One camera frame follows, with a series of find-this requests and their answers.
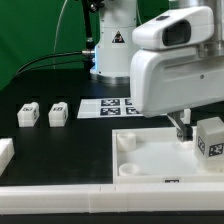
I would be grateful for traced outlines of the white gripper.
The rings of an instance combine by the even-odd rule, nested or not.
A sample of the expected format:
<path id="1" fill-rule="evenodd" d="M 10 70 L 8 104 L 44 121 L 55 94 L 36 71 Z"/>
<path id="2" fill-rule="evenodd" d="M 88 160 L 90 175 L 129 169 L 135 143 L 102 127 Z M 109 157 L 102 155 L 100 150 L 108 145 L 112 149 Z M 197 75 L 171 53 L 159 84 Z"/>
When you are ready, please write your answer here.
<path id="1" fill-rule="evenodd" d="M 167 114 L 177 139 L 193 140 L 180 110 L 224 100 L 224 56 L 199 58 L 195 47 L 138 50 L 130 69 L 131 101 L 145 117 Z"/>

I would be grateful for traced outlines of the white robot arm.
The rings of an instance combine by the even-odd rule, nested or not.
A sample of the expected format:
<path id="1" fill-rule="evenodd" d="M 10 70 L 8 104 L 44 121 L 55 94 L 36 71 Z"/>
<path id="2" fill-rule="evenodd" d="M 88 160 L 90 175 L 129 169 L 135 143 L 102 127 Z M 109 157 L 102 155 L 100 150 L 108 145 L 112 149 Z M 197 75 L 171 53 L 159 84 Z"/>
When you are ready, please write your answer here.
<path id="1" fill-rule="evenodd" d="M 224 100 L 224 0 L 168 0 L 169 9 L 137 25 L 137 0 L 84 0 L 100 14 L 100 40 L 87 38 L 82 54 L 94 80 L 130 85 L 137 111 L 165 114 L 181 141 L 188 108 Z"/>

